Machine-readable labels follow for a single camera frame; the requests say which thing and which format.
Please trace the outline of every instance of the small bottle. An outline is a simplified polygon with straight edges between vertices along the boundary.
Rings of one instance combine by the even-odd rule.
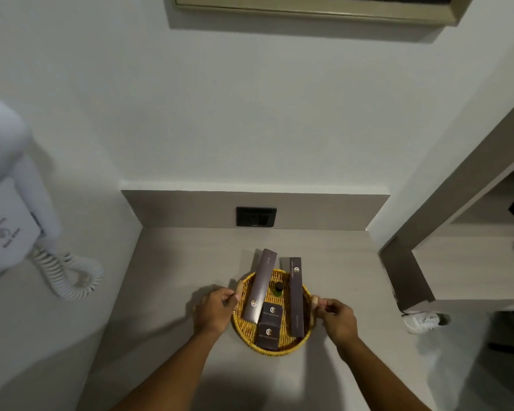
[[[282,290],[284,290],[284,284],[281,281],[274,283],[273,293],[276,297],[280,297],[282,295]]]

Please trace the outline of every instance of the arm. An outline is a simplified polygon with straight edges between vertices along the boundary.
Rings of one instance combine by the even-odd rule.
[[[358,337],[356,318],[349,306],[338,300],[319,299],[316,316],[323,320],[371,411],[430,411]]]
[[[111,411],[188,410],[209,352],[228,327],[239,299],[227,288],[205,295],[194,310],[189,341]]]

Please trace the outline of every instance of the picture frame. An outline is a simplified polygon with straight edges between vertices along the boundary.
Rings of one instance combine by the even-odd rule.
[[[444,4],[382,0],[174,0],[185,9],[456,26],[472,0]]]

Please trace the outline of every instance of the dark brown box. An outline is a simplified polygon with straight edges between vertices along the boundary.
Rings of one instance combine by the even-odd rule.
[[[262,304],[265,301],[266,292],[268,291],[268,283],[272,276],[274,263],[276,262],[276,254],[270,249],[263,249],[257,271],[255,272],[255,279],[253,280],[252,289],[249,292],[246,309],[244,310],[244,320],[256,323],[259,321],[261,315]]]
[[[264,302],[259,323],[280,327],[282,325],[283,311],[284,308],[280,304]]]
[[[289,258],[289,291],[291,296],[290,334],[294,338],[304,338],[305,321],[302,306],[302,265],[300,257]]]
[[[280,328],[259,323],[257,325],[257,337],[255,345],[262,349],[276,351],[280,343]]]

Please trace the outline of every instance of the hand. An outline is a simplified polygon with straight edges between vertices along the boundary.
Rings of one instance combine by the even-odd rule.
[[[194,308],[194,334],[209,332],[219,337],[228,327],[232,312],[239,300],[239,294],[224,287],[202,297],[200,303]]]
[[[339,300],[318,299],[316,316],[323,320],[329,338],[338,349],[359,340],[354,311]]]

